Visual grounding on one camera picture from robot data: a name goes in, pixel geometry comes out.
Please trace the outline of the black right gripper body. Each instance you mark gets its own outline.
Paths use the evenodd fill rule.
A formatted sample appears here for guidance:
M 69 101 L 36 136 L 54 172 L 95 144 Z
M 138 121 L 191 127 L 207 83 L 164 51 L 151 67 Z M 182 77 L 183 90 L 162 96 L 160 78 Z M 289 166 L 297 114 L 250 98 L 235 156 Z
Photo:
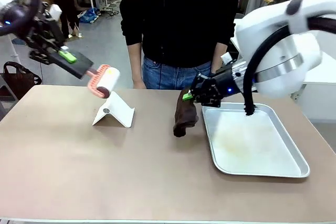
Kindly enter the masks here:
M 243 94 L 246 69 L 246 62 L 232 62 L 217 70 L 211 76 L 214 83 L 211 85 L 213 94 L 210 95 L 210 103 L 221 103 L 223 98 L 239 93 Z

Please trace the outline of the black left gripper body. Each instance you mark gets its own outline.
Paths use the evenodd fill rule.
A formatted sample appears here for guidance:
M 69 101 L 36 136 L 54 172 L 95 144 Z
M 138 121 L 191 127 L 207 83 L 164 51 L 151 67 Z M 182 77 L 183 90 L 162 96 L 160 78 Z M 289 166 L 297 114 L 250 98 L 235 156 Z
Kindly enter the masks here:
M 43 47 L 59 49 L 65 45 L 65 37 L 58 22 L 52 17 L 35 17 L 30 25 L 31 27 L 25 37 L 25 42 L 29 47 L 34 49 Z

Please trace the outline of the person right hand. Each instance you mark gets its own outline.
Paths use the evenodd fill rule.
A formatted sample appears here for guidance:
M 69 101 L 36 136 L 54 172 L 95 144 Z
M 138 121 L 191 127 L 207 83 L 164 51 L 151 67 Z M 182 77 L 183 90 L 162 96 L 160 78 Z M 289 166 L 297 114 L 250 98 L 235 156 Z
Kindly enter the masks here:
M 134 89 L 146 89 L 145 83 L 142 78 L 132 79 Z

